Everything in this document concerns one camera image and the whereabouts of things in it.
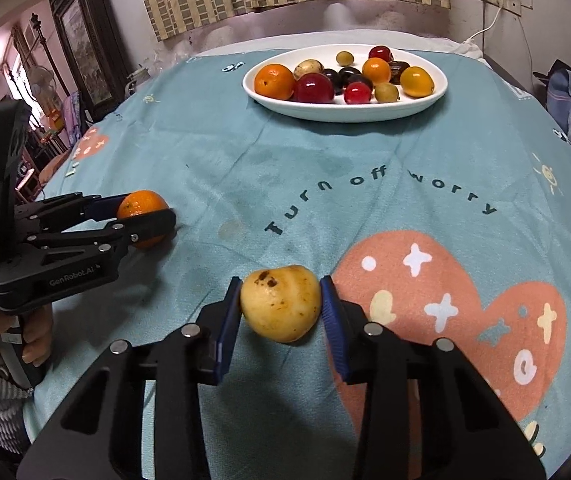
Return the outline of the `person's left hand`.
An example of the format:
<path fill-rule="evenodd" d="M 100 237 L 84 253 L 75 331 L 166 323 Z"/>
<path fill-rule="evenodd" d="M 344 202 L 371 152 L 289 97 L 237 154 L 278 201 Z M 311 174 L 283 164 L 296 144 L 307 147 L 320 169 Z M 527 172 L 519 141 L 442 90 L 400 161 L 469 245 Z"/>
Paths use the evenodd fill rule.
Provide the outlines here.
<path fill-rule="evenodd" d="M 12 327 L 14 318 L 0 312 L 0 335 Z M 25 363 L 40 366 L 51 355 L 53 315 L 52 306 L 46 304 L 32 311 L 24 326 L 25 347 L 22 359 Z"/>

